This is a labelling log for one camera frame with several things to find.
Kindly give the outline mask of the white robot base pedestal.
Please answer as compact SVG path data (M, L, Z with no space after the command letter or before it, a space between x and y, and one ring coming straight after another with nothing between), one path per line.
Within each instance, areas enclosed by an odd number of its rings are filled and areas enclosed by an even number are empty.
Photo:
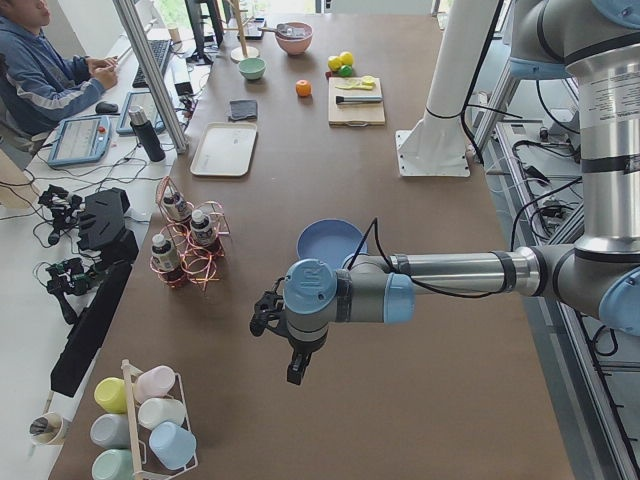
M465 110L499 20L503 3L455 1L448 14L425 112L411 130L396 132L403 177L470 175Z

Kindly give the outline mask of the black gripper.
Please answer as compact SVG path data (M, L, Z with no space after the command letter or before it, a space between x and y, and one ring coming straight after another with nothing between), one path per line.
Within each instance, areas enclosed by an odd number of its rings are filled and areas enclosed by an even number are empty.
M254 337L260 337L268 330L280 337L288 337L283 295L278 292L283 277L278 278L269 290L265 290L261 298L254 304L254 313L249 323L249 330ZM301 385L309 355L305 352L294 351L287 367L287 381L294 385Z

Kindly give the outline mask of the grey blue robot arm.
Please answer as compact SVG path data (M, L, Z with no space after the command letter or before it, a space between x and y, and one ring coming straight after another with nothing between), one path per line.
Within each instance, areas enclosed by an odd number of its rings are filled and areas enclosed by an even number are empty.
M249 328L288 340L287 379L300 384L333 322L404 322L415 298L507 292L564 303L605 326L639 331L639 5L518 1L511 72L575 78L579 86L584 231L571 244L512 252L364 255L341 268L292 265L257 301Z

